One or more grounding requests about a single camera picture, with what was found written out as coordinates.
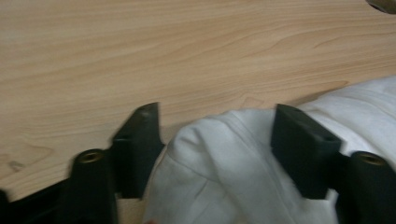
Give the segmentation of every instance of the white cloth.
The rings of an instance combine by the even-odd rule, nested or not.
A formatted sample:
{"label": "white cloth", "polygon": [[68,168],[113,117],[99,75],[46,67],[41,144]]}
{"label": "white cloth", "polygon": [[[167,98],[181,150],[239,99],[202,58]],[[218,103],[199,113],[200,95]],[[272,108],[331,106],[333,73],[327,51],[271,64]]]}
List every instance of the white cloth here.
{"label": "white cloth", "polygon": [[[396,76],[346,87],[300,108],[341,137],[343,152],[396,162]],[[179,131],[157,167],[145,220],[159,224],[334,224],[329,200],[300,196],[271,153],[274,110],[230,111]]]}

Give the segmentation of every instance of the wooden table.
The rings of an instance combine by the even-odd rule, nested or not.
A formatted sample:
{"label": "wooden table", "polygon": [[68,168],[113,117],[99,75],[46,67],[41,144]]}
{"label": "wooden table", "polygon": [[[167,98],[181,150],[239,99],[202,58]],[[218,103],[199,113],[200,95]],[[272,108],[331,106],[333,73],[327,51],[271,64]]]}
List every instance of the wooden table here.
{"label": "wooden table", "polygon": [[[163,140],[209,114],[297,105],[394,74],[396,17],[364,0],[0,3],[0,187],[19,199],[161,102]],[[144,202],[120,202],[139,223]]]}

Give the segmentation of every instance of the black machine part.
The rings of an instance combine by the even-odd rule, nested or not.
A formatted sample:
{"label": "black machine part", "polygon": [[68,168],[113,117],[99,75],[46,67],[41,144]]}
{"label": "black machine part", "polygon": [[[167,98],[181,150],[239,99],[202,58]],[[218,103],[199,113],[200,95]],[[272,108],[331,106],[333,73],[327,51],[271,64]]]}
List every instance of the black machine part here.
{"label": "black machine part", "polygon": [[396,223],[396,174],[373,153],[340,153],[342,141],[302,110],[276,107],[271,147],[297,190],[307,199],[338,192],[340,224]]}
{"label": "black machine part", "polygon": [[12,203],[0,190],[0,223],[117,224],[117,198],[143,197],[163,147],[158,104],[143,105],[109,149],[77,155],[66,180]]}

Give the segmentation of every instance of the crumpled white fabric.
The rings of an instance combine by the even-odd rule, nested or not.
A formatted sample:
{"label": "crumpled white fabric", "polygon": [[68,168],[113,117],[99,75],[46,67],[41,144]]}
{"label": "crumpled white fabric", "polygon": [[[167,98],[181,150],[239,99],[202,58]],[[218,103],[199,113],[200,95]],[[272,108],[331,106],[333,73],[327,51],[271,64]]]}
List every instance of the crumpled white fabric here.
{"label": "crumpled white fabric", "polygon": [[[396,162],[396,76],[322,95],[300,108],[345,143]],[[300,196],[271,153],[274,110],[209,116],[181,129],[155,170],[145,220],[159,224],[335,224],[328,200]]]}

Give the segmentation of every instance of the wood grain surface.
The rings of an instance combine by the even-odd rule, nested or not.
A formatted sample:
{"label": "wood grain surface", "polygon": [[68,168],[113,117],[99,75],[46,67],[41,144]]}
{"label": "wood grain surface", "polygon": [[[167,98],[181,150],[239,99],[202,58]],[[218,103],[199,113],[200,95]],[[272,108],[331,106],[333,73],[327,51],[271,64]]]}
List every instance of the wood grain surface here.
{"label": "wood grain surface", "polygon": [[[297,105],[395,74],[396,17],[364,0],[0,1],[0,188],[13,200],[161,102],[163,139],[209,114]],[[120,201],[122,223],[145,202]]]}

